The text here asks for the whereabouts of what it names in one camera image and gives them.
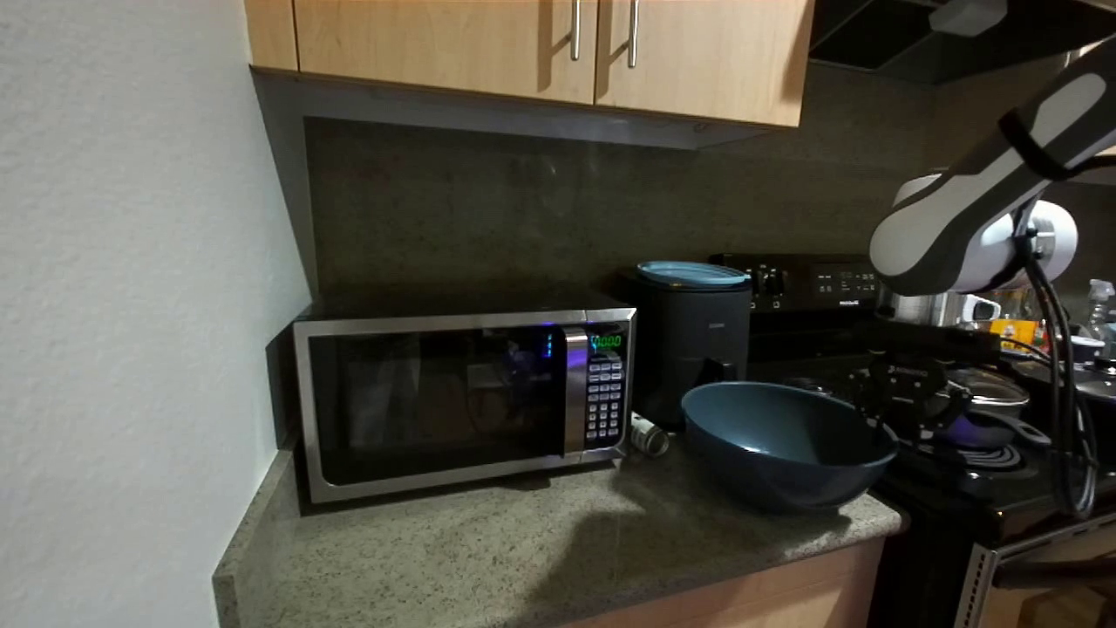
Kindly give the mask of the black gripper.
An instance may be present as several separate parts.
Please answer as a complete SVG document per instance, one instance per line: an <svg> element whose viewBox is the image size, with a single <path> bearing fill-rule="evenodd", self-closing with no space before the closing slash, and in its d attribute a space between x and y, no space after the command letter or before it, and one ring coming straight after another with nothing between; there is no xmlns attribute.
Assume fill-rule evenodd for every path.
<svg viewBox="0 0 1116 628"><path fill-rule="evenodd" d="M868 335L864 407L885 423L952 423L969 392L949 378L964 341L955 332L885 326Z"/></svg>

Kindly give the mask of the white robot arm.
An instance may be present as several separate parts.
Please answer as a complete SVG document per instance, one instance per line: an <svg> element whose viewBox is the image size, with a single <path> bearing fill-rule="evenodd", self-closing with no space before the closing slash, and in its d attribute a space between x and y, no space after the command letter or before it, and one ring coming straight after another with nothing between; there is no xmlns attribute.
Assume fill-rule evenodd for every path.
<svg viewBox="0 0 1116 628"><path fill-rule="evenodd" d="M996 290L1018 275L1016 230L1028 228L1039 230L1043 275L1062 275L1078 256L1078 228L1043 191L1095 167L1112 142L1116 41L1105 39L1005 113L946 174L895 191L868 240L876 275L904 297Z"/></svg>

